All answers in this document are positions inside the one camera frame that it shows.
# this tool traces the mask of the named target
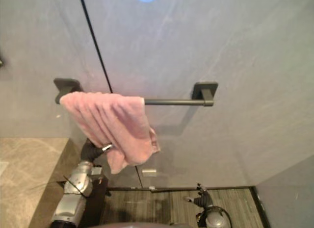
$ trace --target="gray wall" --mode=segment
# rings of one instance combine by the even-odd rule
[[[314,224],[314,156],[257,185],[272,228]]]
[[[0,0],[0,136],[83,136],[54,103],[55,77],[108,92],[79,0]]]
[[[255,185],[313,155],[314,0],[85,0],[113,91],[147,106],[162,151],[144,186]]]

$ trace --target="black baseboard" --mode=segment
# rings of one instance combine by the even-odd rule
[[[252,197],[254,199],[257,211],[259,212],[259,215],[260,215],[260,218],[261,218],[261,221],[262,221],[262,224],[263,224],[264,228],[270,228],[269,220],[267,218],[265,209],[264,209],[264,207],[263,207],[263,205],[262,205],[262,203],[260,201],[260,198],[258,196],[256,187],[255,186],[251,186],[250,187],[250,191],[251,191],[251,195],[252,195]]]

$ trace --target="towel bar mounting bracket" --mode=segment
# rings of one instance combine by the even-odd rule
[[[59,90],[59,94],[55,98],[55,102],[60,104],[60,98],[70,92],[81,92],[82,88],[79,81],[71,78],[55,78],[54,84]]]

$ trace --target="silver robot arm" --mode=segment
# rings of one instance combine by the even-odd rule
[[[81,153],[81,162],[72,171],[64,185],[64,194],[52,217],[51,228],[78,227],[85,211],[86,200],[93,190],[93,180],[104,178],[101,167],[94,167],[93,161],[112,147],[96,148],[89,140]]]

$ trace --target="marble countertop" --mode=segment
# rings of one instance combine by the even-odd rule
[[[27,228],[33,220],[40,227],[47,225],[62,189],[55,194],[51,191],[54,201],[44,206],[46,211],[38,211],[38,204],[45,201],[42,197],[49,185],[56,187],[55,182],[63,180],[62,175],[68,175],[78,162],[73,143],[67,147],[69,142],[68,138],[0,138],[1,228]],[[65,148],[72,150],[64,157]]]

